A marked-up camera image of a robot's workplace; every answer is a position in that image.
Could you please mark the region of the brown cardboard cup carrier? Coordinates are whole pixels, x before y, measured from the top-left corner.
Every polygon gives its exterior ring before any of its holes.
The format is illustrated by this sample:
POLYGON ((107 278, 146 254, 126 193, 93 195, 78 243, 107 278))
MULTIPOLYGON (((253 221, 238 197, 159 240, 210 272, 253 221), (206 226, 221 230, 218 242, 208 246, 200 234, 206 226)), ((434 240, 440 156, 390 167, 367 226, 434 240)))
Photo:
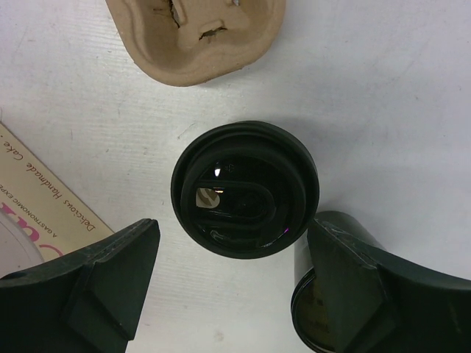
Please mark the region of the brown cardboard cup carrier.
POLYGON ((260 59, 277 37, 286 2, 113 0, 107 7, 146 75, 188 87, 260 59))

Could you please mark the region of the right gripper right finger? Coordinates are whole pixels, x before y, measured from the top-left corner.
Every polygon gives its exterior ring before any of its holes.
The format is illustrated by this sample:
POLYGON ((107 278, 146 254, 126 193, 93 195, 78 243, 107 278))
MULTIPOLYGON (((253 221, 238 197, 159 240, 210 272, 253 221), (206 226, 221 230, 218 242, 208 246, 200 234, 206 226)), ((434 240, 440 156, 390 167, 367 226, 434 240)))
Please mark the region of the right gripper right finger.
POLYGON ((375 352, 469 352, 470 281, 417 265, 377 245, 364 254, 380 270, 394 331, 375 352))

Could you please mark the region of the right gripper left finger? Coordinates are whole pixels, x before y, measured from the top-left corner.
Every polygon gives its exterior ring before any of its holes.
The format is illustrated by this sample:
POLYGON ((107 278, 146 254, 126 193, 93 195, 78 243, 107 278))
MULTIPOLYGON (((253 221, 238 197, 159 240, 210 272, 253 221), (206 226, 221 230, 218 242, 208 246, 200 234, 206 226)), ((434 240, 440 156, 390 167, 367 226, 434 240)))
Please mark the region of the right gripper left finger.
POLYGON ((142 219, 1 278, 2 352, 125 352, 135 338, 160 242, 142 219))

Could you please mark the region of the black cup lid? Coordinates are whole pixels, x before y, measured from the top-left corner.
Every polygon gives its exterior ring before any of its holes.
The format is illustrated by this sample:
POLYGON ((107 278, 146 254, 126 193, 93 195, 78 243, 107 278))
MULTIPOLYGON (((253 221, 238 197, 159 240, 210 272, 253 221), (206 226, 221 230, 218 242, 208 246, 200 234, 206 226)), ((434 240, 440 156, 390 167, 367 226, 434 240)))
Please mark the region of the black cup lid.
POLYGON ((305 145, 264 121, 218 126, 180 155, 171 202, 182 228, 214 254, 251 260, 288 248, 319 206, 319 177, 305 145))

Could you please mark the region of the pink and beige paper bag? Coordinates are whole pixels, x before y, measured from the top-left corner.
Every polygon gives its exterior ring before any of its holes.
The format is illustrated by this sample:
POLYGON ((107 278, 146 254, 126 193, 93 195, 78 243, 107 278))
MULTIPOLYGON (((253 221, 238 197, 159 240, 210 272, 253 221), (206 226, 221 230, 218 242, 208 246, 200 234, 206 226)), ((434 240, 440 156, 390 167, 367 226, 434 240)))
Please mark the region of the pink and beige paper bag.
POLYGON ((6 126, 1 127, 1 259, 28 267, 112 235, 6 126))

